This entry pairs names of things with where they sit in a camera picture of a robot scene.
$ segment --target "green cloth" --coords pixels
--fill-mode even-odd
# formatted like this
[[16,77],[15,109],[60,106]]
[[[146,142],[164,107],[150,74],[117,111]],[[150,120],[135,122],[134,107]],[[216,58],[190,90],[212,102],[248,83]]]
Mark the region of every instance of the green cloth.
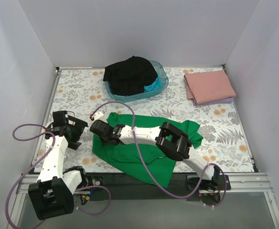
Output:
[[[111,113],[107,122],[111,126],[115,126],[116,124],[131,126],[132,115]],[[195,148],[201,144],[203,137],[197,133],[199,124],[195,122],[187,120],[183,123],[178,123],[167,118],[141,115],[137,115],[135,118],[135,126],[137,127],[155,127],[162,125],[163,122],[170,122],[188,134],[189,139]],[[156,146],[140,144],[139,148],[149,171],[160,185],[167,188],[176,161],[166,157]],[[129,176],[146,183],[154,184],[140,161],[139,153],[135,144],[113,146],[111,144],[102,143],[99,137],[94,135],[92,151],[98,157]]]

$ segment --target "blue cloth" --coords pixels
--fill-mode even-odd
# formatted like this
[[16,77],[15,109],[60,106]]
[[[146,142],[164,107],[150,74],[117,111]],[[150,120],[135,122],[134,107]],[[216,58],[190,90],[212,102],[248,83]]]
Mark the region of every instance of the blue cloth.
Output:
[[144,86],[144,89],[146,92],[150,92],[150,91],[157,90],[160,88],[162,88],[162,83],[161,83],[159,77],[157,77],[152,84],[150,84],[148,86]]

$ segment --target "gray floor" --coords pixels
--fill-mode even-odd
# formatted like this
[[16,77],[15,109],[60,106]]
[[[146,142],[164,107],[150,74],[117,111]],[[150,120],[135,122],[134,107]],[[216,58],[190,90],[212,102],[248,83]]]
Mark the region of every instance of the gray floor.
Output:
[[[91,211],[106,203],[89,202]],[[99,216],[74,210],[70,215],[48,219],[40,229],[273,229],[264,193],[228,193],[216,209],[185,200],[116,200]],[[27,197],[19,227],[31,228],[38,222]]]

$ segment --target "folded towel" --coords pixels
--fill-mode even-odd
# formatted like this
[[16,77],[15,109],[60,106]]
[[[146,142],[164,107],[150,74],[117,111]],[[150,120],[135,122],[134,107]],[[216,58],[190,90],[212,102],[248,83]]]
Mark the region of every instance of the folded towel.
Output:
[[184,78],[187,98],[198,105],[236,96],[224,70],[185,74]]
[[[219,99],[219,100],[215,100],[215,101],[211,101],[211,102],[207,102],[204,104],[199,104],[199,105],[208,105],[208,104],[229,104],[233,102],[233,97],[228,97],[226,99]],[[197,106],[198,104],[196,103],[196,101],[194,99],[192,99],[192,103],[194,106]]]

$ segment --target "floral tablecloth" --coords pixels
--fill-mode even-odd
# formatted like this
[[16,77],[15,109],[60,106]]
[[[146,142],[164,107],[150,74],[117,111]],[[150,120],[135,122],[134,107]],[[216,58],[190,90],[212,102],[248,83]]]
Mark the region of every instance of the floral tablecloth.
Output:
[[[253,172],[250,155],[245,143],[239,119],[233,103],[193,106],[186,99],[183,79],[185,73],[218,71],[221,68],[165,68],[169,78],[168,87],[159,95],[129,102],[136,115],[161,116],[174,121],[192,120],[201,125],[199,133],[204,137],[197,152],[208,162],[218,164],[225,172]],[[111,101],[103,79],[104,69],[63,70],[49,114],[59,110],[73,111],[79,119],[90,125],[89,115],[99,105]],[[101,108],[110,112],[130,114],[121,104],[108,104]],[[93,134],[86,128],[78,150],[67,149],[64,169],[82,165],[86,172],[120,172],[98,158],[92,152]],[[42,141],[38,158],[45,153],[45,140]],[[40,172],[42,163],[35,168]],[[192,172],[183,162],[177,162],[174,172]]]

